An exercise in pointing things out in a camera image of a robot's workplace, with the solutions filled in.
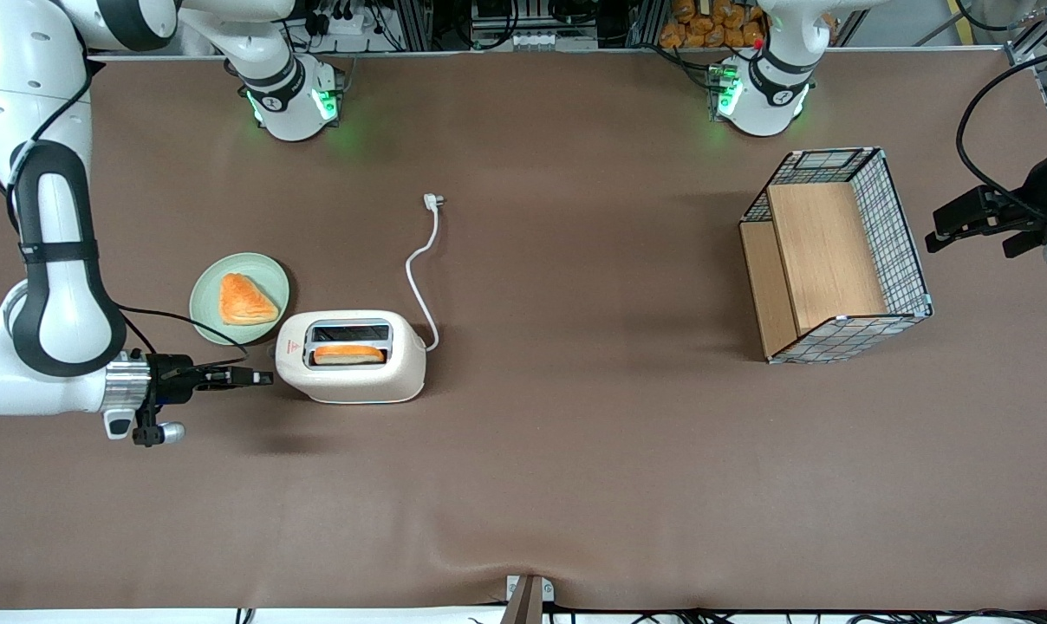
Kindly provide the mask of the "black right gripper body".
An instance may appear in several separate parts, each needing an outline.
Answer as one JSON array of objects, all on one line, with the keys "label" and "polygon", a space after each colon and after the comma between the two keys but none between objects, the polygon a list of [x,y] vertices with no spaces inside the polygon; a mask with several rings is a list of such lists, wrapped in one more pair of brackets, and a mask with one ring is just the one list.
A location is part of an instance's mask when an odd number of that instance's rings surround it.
[{"label": "black right gripper body", "polygon": [[150,382],[146,392],[148,406],[178,406],[191,399],[198,386],[198,369],[191,356],[183,354],[147,353],[146,364]]}]

